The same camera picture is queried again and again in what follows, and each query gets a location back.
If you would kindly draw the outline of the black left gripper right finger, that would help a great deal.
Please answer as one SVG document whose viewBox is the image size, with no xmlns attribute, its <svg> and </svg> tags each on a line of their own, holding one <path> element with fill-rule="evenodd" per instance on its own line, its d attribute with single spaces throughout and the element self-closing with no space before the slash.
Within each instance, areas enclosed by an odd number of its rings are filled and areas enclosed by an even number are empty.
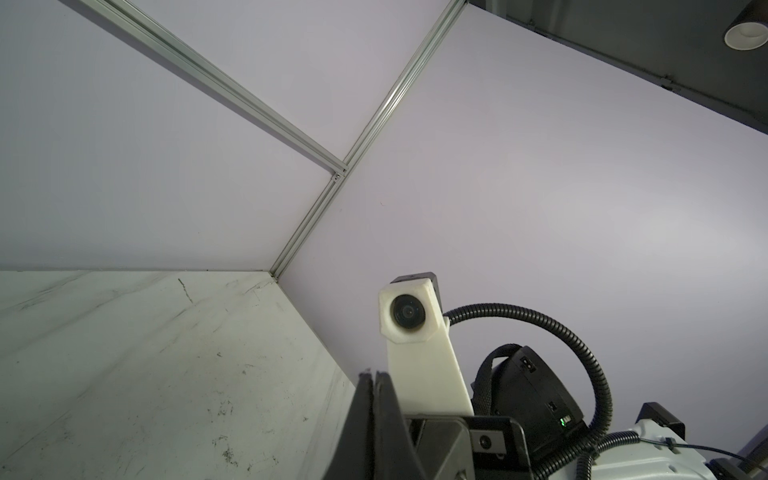
<svg viewBox="0 0 768 480">
<path fill-rule="evenodd" d="M 376 373 L 373 394 L 374 478 L 425 479 L 388 373 Z"/>
</svg>

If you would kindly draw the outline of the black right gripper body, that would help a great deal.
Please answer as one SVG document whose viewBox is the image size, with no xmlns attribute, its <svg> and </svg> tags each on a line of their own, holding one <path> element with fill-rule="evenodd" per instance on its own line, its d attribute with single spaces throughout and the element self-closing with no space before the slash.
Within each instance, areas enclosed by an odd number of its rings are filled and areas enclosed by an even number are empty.
<svg viewBox="0 0 768 480">
<path fill-rule="evenodd" d="M 406 426 L 428 479 L 534 478 L 524 430 L 509 417 L 408 415 Z"/>
</svg>

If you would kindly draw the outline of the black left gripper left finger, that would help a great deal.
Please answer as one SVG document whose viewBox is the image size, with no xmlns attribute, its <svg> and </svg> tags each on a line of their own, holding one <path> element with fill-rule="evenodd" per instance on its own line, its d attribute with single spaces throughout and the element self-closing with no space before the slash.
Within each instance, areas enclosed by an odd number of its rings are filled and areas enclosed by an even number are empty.
<svg viewBox="0 0 768 480">
<path fill-rule="evenodd" d="M 325 480 L 374 478 L 374 380 L 370 372 L 359 376 L 347 417 Z"/>
</svg>

